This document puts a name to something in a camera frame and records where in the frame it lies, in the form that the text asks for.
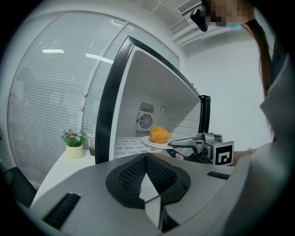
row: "refrigerator shelf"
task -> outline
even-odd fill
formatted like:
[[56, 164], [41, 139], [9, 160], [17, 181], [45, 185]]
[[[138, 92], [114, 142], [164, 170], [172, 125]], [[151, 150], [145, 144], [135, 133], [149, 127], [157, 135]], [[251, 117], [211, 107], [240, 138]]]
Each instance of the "refrigerator shelf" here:
[[114, 158], [139, 154], [139, 153], [159, 153], [163, 149], [151, 147], [142, 142], [142, 138], [117, 137], [115, 141]]

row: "orange fruit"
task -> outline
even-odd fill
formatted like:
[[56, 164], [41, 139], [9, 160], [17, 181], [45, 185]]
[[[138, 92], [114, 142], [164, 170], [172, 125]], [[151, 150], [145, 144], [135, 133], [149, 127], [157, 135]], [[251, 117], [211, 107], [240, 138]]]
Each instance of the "orange fruit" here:
[[153, 127], [149, 133], [151, 140], [157, 143], [164, 143], [170, 139], [170, 133], [163, 127]]

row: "window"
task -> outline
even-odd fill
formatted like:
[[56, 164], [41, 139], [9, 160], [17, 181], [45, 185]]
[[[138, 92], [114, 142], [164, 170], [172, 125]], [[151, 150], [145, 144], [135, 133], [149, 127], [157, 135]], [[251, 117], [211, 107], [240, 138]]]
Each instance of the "window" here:
[[78, 127], [93, 56], [122, 27], [114, 20], [65, 12], [36, 37], [20, 62], [8, 103], [8, 134], [14, 159], [36, 184], [65, 150], [62, 129]]

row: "refrigerator fan vent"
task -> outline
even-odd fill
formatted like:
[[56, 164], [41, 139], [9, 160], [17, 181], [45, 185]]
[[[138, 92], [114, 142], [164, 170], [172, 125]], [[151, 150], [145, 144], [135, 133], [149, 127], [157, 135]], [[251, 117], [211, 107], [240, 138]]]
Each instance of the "refrigerator fan vent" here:
[[149, 136], [149, 130], [137, 130], [135, 137], [144, 137], [144, 136]]
[[153, 113], [153, 105], [146, 102], [141, 102], [139, 110], [143, 112]]
[[153, 118], [150, 114], [143, 114], [139, 119], [139, 125], [143, 129], [148, 129], [153, 124]]

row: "white plate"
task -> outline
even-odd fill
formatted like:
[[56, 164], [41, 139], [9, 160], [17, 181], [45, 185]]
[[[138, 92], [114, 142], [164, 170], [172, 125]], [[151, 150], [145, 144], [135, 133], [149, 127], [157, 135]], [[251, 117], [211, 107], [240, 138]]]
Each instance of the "white plate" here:
[[157, 142], [154, 142], [153, 140], [151, 140], [151, 139], [149, 138], [149, 136], [144, 136], [144, 137], [142, 137], [142, 141], [143, 141], [145, 144], [150, 145], [150, 146], [152, 146], [152, 147], [154, 147], [154, 148], [161, 148], [161, 149], [172, 149], [173, 147], [167, 145], [167, 144], [168, 144], [169, 142], [171, 142], [172, 140], [173, 140], [173, 139], [170, 138], [167, 142], [164, 142], [164, 143], [157, 143]]

